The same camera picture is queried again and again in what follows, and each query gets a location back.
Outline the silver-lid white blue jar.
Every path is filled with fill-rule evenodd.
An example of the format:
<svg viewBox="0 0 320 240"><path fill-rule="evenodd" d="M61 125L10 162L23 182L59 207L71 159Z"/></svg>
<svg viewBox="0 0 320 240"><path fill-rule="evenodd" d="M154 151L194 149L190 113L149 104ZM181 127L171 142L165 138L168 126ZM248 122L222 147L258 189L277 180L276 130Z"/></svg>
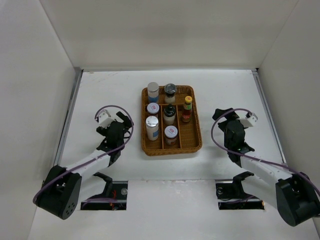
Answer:
<svg viewBox="0 0 320 240"><path fill-rule="evenodd" d="M159 137L159 120L156 116L148 116L145 120L146 134L150 141Z"/></svg>

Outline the jar with red-white lid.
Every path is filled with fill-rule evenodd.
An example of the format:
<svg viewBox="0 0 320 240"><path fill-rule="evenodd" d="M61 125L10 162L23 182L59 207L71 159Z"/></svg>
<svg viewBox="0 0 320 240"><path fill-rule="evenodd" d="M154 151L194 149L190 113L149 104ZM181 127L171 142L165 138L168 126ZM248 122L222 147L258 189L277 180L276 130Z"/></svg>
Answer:
<svg viewBox="0 0 320 240"><path fill-rule="evenodd" d="M146 111L148 116L158 117L160 106L156 102L151 102L147 105Z"/></svg>

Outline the silver-lid blue label jar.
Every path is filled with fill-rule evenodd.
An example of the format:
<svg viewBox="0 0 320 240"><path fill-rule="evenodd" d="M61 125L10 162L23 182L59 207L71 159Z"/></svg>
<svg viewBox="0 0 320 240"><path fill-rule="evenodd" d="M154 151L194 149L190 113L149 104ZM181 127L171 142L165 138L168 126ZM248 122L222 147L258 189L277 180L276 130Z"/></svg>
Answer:
<svg viewBox="0 0 320 240"><path fill-rule="evenodd" d="M147 85L147 98L149 103L159 102L159 85L156 82Z"/></svg>

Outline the black cap white bottle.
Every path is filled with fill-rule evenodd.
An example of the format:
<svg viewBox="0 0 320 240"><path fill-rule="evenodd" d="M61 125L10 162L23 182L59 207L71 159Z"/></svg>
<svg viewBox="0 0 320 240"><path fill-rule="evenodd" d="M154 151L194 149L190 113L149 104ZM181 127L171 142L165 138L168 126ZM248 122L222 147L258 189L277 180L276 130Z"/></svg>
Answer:
<svg viewBox="0 0 320 240"><path fill-rule="evenodd" d="M163 120L167 126L173 125L176 118L176 108L173 104L169 104L164 108Z"/></svg>

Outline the red sauce bottle yellow cap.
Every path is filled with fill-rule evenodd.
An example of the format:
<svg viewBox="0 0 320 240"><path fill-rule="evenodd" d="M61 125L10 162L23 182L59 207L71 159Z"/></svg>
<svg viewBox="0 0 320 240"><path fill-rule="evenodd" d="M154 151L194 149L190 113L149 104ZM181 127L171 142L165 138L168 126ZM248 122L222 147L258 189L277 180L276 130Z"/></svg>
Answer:
<svg viewBox="0 0 320 240"><path fill-rule="evenodd" d="M189 122L192 117L192 112L193 112L193 98L188 95L184 98L181 120L185 123Z"/></svg>

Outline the clear-lid pepper shaker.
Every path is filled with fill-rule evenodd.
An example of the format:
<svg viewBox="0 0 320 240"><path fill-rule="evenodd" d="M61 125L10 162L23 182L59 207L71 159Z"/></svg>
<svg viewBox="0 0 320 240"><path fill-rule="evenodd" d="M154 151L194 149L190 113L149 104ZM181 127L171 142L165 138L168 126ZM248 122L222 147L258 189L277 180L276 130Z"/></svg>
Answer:
<svg viewBox="0 0 320 240"><path fill-rule="evenodd" d="M174 104L176 102L175 94L177 92L177 87L173 83L168 83L164 86L165 98L164 101L166 104Z"/></svg>

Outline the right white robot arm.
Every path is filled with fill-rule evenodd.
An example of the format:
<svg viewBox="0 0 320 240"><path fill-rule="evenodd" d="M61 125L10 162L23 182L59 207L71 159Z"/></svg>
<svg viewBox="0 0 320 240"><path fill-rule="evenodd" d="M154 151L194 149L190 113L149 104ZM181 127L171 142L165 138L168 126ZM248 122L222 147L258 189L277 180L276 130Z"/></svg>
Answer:
<svg viewBox="0 0 320 240"><path fill-rule="evenodd" d="M223 132L223 145L217 147L227 152L229 159L245 172L233 178L232 192L238 198L257 197L277 209L281 218L295 227L320 216L320 191L310 178L284 164L249 156L254 148L245 141L246 129L253 127L258 117L245 110L217 108L212 116L213 127Z"/></svg>

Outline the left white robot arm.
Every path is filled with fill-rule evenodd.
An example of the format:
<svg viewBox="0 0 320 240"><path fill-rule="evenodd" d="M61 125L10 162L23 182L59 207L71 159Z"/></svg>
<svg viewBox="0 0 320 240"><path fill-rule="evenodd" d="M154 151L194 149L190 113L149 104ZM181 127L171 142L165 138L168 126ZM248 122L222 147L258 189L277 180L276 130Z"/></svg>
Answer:
<svg viewBox="0 0 320 240"><path fill-rule="evenodd" d="M102 170L113 165L133 133L132 118L128 113L117 112L112 118L107 110L95 117L96 132L103 136L102 142L89 156L69 166L53 166L33 203L66 220L77 207L87 209L91 204L106 204L114 208L124 200L117 196L113 179Z"/></svg>

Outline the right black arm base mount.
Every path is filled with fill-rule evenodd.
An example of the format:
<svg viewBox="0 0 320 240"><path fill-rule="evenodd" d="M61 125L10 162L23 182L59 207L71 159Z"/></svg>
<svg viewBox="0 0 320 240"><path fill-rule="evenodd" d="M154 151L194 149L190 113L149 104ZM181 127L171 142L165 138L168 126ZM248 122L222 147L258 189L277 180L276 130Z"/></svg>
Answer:
<svg viewBox="0 0 320 240"><path fill-rule="evenodd" d="M257 197L246 193L243 181L254 176L245 171L233 177L232 180L216 180L216 197L219 210L264 210L264 202Z"/></svg>

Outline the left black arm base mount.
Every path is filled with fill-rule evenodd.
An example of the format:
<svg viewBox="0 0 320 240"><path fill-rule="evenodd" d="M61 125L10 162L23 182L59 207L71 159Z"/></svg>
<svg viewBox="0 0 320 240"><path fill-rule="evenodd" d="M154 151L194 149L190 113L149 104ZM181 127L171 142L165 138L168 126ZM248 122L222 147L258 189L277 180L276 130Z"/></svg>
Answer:
<svg viewBox="0 0 320 240"><path fill-rule="evenodd" d="M79 209L82 211L125 211L129 191L128 181L114 181L97 172L82 186Z"/></svg>

